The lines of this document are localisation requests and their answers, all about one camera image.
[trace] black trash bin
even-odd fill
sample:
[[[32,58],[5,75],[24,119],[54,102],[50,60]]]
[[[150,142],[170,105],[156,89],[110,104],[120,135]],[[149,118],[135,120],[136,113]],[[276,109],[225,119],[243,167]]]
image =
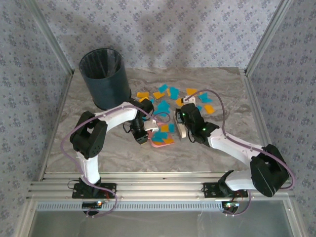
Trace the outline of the black trash bin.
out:
[[[101,110],[130,99],[124,61],[117,51],[108,48],[91,51],[81,59],[79,69],[95,105]]]

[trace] black mounting bracket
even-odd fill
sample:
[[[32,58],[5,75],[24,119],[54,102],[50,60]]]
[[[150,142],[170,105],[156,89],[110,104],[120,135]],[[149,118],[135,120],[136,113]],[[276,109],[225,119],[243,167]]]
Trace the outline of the black mounting bracket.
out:
[[[100,182],[95,184],[98,187],[106,188],[112,190],[114,193],[117,191],[117,184],[115,183],[101,183]],[[73,199],[106,199],[106,198],[114,198],[114,195],[110,192],[106,192],[104,190],[95,189],[81,179],[79,179],[79,183],[74,185],[73,189]]]
[[[218,183],[203,183],[201,191],[204,193],[205,198],[247,198],[248,192],[244,190],[238,190],[233,194],[226,195],[220,188]]]

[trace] aluminum frame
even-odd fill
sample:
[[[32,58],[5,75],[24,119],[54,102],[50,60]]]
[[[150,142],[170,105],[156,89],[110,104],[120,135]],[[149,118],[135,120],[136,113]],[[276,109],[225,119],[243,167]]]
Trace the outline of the aluminum frame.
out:
[[[119,202],[146,201],[197,201],[212,202],[230,200],[227,198],[204,198],[202,183],[217,182],[224,173],[212,172],[161,172],[161,173],[101,173],[103,182],[117,183]],[[37,205],[43,201],[78,203],[93,199],[72,199],[72,190],[67,184],[79,178],[79,173],[46,174],[41,182],[33,182],[16,230],[17,237],[28,236]],[[279,190],[273,197],[252,191],[252,201],[282,200],[287,218],[296,237],[308,236],[292,191]]]
[[[251,74],[254,72],[263,53],[267,49],[270,41],[272,40],[279,26],[281,25],[288,9],[291,7],[292,2],[293,0],[281,0],[279,5],[277,6],[270,23],[268,24],[265,32],[263,33],[263,36],[261,37],[260,42],[257,45],[257,48],[252,54],[252,57],[249,60],[247,67],[245,68],[248,77],[250,77]]]
[[[73,74],[73,69],[70,66],[66,55],[64,54],[63,50],[61,49],[59,43],[55,35],[53,34],[52,30],[50,29],[39,5],[35,0],[24,0],[24,3],[29,8],[31,14],[34,17],[34,20],[37,22],[40,30],[42,31],[43,35],[45,36],[48,44],[50,45],[51,49],[55,53],[58,61],[60,62],[64,71],[71,75]]]

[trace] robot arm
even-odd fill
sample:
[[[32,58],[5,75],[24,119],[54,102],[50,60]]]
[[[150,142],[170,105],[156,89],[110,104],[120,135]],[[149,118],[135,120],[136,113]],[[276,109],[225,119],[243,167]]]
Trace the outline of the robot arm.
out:
[[[205,122],[194,103],[185,104],[175,112],[176,122],[183,124],[188,130],[188,136],[194,138],[193,142],[204,144],[214,149],[219,149],[237,158],[248,166],[245,171],[228,171],[220,180],[221,191],[228,195],[237,190],[257,189],[263,195],[272,197],[276,191],[286,182],[289,177],[286,169],[271,157],[253,150],[257,148],[264,150],[284,162],[278,149],[269,144],[266,147],[254,145],[236,138],[210,122]],[[242,147],[231,139],[248,145],[250,148]]]
[[[98,185],[101,183],[98,171],[98,154],[103,148],[107,131],[125,121],[130,121],[130,131],[139,144],[147,142],[148,130],[158,131],[154,120],[144,122],[144,113],[136,108],[126,108],[127,106],[141,108],[147,113],[154,109],[151,101],[147,99],[141,103],[130,99],[130,101],[109,110],[112,111],[111,113],[106,111],[92,114],[87,111],[82,114],[77,126],[94,116],[102,114],[105,116],[87,123],[70,137],[74,150],[77,152],[81,168],[84,171],[83,175],[91,184]],[[194,142],[224,151],[248,166],[248,169],[245,171],[228,171],[218,181],[219,188],[225,197],[237,190],[244,189],[257,189],[263,195],[272,197],[288,179],[289,174],[283,166],[269,156],[253,150],[253,148],[264,150],[284,162],[283,157],[275,146],[269,144],[266,147],[261,147],[247,143],[229,134],[225,136],[219,126],[204,121],[194,103],[185,104],[182,108],[176,109],[175,118],[177,127],[187,129],[188,135],[192,135]],[[235,141],[248,145],[250,148],[237,145],[227,139],[227,135]]]
[[[136,108],[121,109],[122,107],[131,105],[141,108],[147,113],[154,109],[149,100],[144,100],[140,103],[134,99],[130,99],[128,102],[123,102],[120,106],[105,112],[93,114],[86,111],[81,115],[77,126],[92,117],[104,114],[104,117],[86,124],[70,137],[74,150],[77,152],[77,158],[79,159],[84,176],[91,184],[101,182],[98,170],[98,154],[103,148],[105,135],[108,131],[121,123],[130,121],[130,131],[139,144],[147,142],[148,130],[158,131],[156,122],[154,120],[144,122],[143,117],[145,115]]]

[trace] marble surface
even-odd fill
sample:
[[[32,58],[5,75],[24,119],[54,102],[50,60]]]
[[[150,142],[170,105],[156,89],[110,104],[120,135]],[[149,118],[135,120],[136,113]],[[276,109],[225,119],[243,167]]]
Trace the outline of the marble surface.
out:
[[[126,69],[132,96],[138,91],[156,92],[166,83],[180,89],[180,96],[186,95],[186,88],[211,88],[221,96],[226,111],[227,132],[246,141],[259,144],[259,137],[246,98],[238,68],[168,68],[168,69]],[[219,101],[212,94],[211,104],[216,112],[202,115],[206,121],[222,124],[222,111]],[[156,106],[162,99],[167,100],[171,108],[175,101],[168,96],[155,100]],[[203,103],[197,99],[197,105]],[[47,163],[47,173],[77,172],[75,165],[60,151],[62,138],[75,127],[84,111],[93,113],[100,110],[95,107],[89,91],[78,70],[75,71],[67,99],[63,108],[59,127],[52,145]],[[169,171],[213,171],[224,172],[230,169],[243,170],[246,166],[224,152],[208,148],[188,139],[180,140],[174,133],[174,145],[154,148],[150,143],[139,145],[132,134],[126,134],[122,125],[113,128],[105,138],[105,144],[99,155],[100,172],[169,172]],[[70,142],[65,150],[76,156]]]

